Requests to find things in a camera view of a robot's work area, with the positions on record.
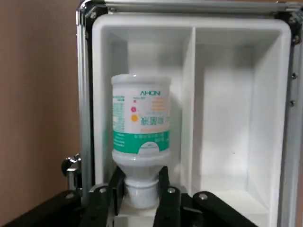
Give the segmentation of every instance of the black clamp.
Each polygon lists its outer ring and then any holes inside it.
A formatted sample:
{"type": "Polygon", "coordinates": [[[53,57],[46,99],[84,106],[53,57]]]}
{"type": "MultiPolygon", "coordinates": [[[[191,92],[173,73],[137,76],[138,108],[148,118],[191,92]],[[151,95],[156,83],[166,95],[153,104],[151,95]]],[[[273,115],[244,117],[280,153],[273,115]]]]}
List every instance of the black clamp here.
{"type": "MultiPolygon", "coordinates": [[[[257,227],[210,192],[193,198],[169,183],[167,167],[159,172],[160,203],[153,227],[257,227]]],[[[108,185],[91,191],[89,206],[80,227],[113,227],[124,197],[125,175],[119,167],[108,185]]]]}

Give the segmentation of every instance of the black mounting bracket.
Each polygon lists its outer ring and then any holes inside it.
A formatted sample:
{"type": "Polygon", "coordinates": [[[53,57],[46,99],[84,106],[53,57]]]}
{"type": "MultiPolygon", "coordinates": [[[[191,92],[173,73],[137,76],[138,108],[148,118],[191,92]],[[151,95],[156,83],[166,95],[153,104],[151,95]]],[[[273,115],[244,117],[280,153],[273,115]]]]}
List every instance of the black mounting bracket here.
{"type": "Polygon", "coordinates": [[[302,23],[303,23],[303,9],[295,12],[279,12],[275,16],[286,22],[291,30],[292,45],[297,45],[302,41],[302,23]]]}

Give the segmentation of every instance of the white plastic bottle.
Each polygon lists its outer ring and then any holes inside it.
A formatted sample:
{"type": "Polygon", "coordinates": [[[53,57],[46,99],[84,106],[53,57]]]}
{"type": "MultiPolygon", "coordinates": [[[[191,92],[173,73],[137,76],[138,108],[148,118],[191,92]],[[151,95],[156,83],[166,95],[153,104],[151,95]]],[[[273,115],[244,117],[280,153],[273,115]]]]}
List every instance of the white plastic bottle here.
{"type": "Polygon", "coordinates": [[[158,172],[169,158],[166,77],[121,74],[113,85],[113,160],[126,175],[126,202],[148,208],[158,198],[158,172]]]}

